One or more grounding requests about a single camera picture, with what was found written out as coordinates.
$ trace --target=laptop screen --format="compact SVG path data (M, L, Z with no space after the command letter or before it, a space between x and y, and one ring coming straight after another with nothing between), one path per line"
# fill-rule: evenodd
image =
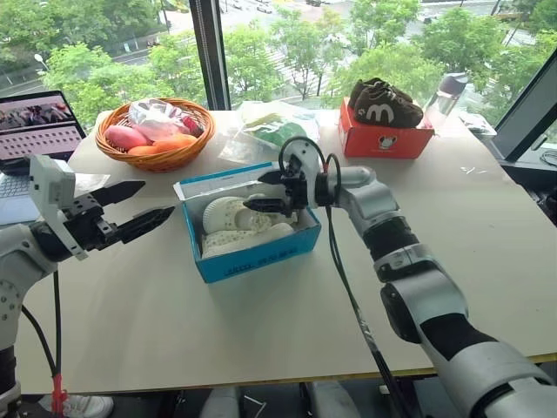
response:
M25 165L26 156L68 159L85 138L61 91L0 98L0 168Z

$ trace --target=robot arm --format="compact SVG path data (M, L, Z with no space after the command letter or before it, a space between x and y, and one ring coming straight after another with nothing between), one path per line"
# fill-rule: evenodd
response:
M421 345L462 416L555 416L557 388L551 379L513 347L468 322L464 295L412 233L389 188L373 172L342 168L335 201L337 173L320 172L313 147L299 140L284 152L288 166L260 180L284 184L288 200L253 199L247 207L283 213L305 206L345 209L385 283L381 299L394 332Z
M128 243L161 225L174 207L140 213L117 226L103 219L103 206L135 194L144 181L129 180L74 198L75 174L63 161L33 156L30 192L44 221L0 230L0 418L17 416L21 396L14 344L23 298L57 263L116 242Z

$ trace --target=tree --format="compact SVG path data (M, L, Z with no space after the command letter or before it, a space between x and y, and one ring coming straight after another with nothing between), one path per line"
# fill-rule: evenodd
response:
M534 74L551 56L557 46L557 31L542 31L535 45L508 46L492 61L492 77L497 81L481 109L492 125L497 125Z
M100 47L90 49L86 44L66 45L52 51L47 60L49 71L43 83L52 90L65 90L66 86L87 80L96 68L112 64L112 59Z
M112 22L104 15L103 1L50 0L44 11L59 29L57 44L99 45L114 39Z
M315 24L303 21L299 10L278 9L280 19L272 24L272 45L284 55L293 87L302 100L309 95L310 77L318 69L319 46L323 42Z
M155 79L164 81L175 95L198 103L205 100L198 47L191 30L162 36L160 45L150 49L148 59Z
M148 65L118 63L96 68L87 80L68 86L65 91L72 97L77 119L86 127L95 124L101 111L141 98L173 96L172 88L156 80Z
M443 65L424 58L422 51L410 44L380 44L365 51L346 68L338 68L322 103L338 108L342 97L349 96L357 80L379 77L410 94L424 104L436 91Z
M317 96L321 90L321 81L327 71L334 71L339 67L340 60L345 55L343 45L344 22L340 14L329 8L323 9L321 18L316 26L322 42L319 43L319 55L316 74L319 78Z
M557 0L541 0L530 16L529 27L533 32L557 30Z
M397 42L416 18L419 0L356 0L350 10L352 49L358 55L376 44Z
M0 66L19 67L54 46L55 26L35 0L0 0Z
M501 5L501 9L504 11L518 11L519 13L530 15L539 2L540 0L511 0L511 2L504 2Z
M225 33L226 69L231 100L269 101L272 91L281 85L266 51L268 34L257 23L239 25Z
M503 36L496 19L453 8L415 39L427 58L443 63L448 72L466 72L482 90L488 78L486 64L499 55Z
M103 14L111 21L115 40L143 36L158 20L157 2L152 0L102 0Z
M99 47L66 45L52 52L47 65L50 70L43 75L45 87L64 91L85 128L95 124L101 111L140 98L174 95L149 65L114 63Z

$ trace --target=water bottle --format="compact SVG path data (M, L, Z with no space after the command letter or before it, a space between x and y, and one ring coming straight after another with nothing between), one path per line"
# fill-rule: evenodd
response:
M426 106L426 118L439 129L464 91L468 77L464 72L446 74Z

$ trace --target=shoe box lid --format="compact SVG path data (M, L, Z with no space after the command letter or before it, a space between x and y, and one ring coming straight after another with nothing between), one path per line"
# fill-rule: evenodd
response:
M362 124L354 118L348 101L349 98L342 101L339 121L342 151L347 157L415 159L435 133L433 128L401 129Z

